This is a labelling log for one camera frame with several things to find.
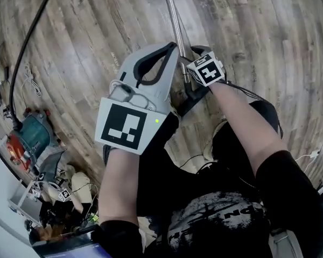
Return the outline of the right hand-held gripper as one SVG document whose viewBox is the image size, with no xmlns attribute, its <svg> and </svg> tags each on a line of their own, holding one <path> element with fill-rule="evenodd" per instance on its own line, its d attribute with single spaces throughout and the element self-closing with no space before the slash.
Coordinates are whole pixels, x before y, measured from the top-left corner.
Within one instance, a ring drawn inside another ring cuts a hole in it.
<svg viewBox="0 0 323 258">
<path fill-rule="evenodd" d="M 211 48 L 203 45 L 191 46 L 191 50 L 199 57 L 187 65 L 189 73 L 193 78 L 208 87 L 212 83 L 225 79 L 223 64 L 217 59 Z"/>
</svg>

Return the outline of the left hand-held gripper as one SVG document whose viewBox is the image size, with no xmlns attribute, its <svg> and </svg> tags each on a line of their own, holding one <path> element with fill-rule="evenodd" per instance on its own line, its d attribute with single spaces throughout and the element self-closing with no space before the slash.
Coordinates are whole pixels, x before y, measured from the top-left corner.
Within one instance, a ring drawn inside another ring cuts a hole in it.
<svg viewBox="0 0 323 258">
<path fill-rule="evenodd" d="M 143 77 L 164 57 L 152 81 Z M 102 98 L 95 141 L 141 155 L 170 113 L 170 92 L 179 49 L 175 42 L 148 45 L 130 54 Z"/>
</svg>

